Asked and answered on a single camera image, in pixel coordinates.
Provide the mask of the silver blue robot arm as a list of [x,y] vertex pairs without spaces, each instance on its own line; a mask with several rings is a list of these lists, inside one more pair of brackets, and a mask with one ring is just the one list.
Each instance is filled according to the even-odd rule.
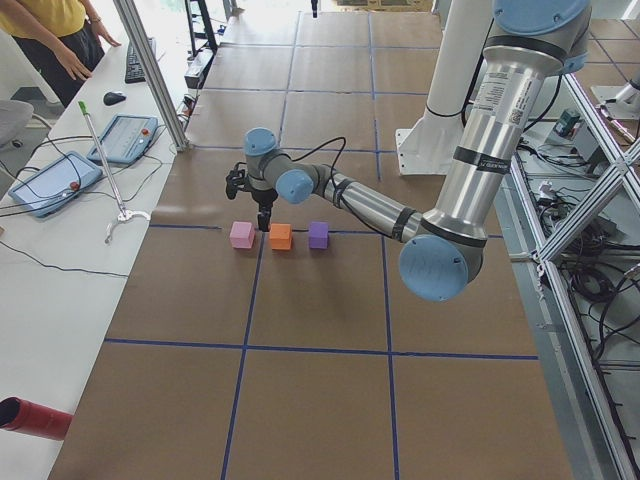
[[420,213],[334,167],[296,162],[266,128],[247,132],[247,170],[228,180],[228,197],[249,192],[266,232],[277,198],[300,204],[316,194],[402,243],[400,275],[415,295],[430,301],[457,296],[481,269],[485,219],[543,82],[584,64],[591,4],[495,1],[492,16],[483,45],[487,70],[433,209]]

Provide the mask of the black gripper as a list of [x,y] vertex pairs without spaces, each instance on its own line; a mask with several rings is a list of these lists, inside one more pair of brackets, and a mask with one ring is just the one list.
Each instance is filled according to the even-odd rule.
[[276,201],[276,191],[274,189],[254,189],[251,195],[253,200],[258,204],[260,210],[257,214],[259,230],[270,230],[271,209]]

